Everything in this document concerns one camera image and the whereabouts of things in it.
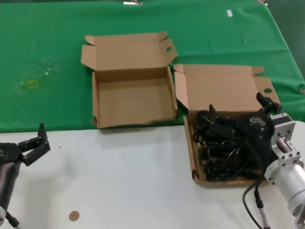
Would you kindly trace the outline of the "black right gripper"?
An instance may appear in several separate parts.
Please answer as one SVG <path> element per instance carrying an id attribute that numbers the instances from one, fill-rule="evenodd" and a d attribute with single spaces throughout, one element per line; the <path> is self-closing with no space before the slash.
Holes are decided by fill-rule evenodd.
<path id="1" fill-rule="evenodd" d="M 260 92 L 256 99 L 262 106 L 261 114 L 280 114 L 282 105 Z M 241 134 L 246 151 L 253 158 L 257 167 L 265 172 L 272 158 L 271 127 L 266 118 L 257 112 L 241 115 L 237 118 L 219 115 L 212 104 L 209 105 L 210 130 L 227 139 L 234 139 L 236 130 Z"/>

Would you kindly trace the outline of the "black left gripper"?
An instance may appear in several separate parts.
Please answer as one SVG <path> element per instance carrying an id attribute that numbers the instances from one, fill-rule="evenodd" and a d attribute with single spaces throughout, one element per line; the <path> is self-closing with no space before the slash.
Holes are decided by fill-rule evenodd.
<path id="1" fill-rule="evenodd" d="M 50 151 L 44 123 L 40 123 L 38 136 L 18 143 L 0 143 L 0 164 L 23 162 L 27 167 Z M 22 157 L 21 150 L 32 150 Z"/>

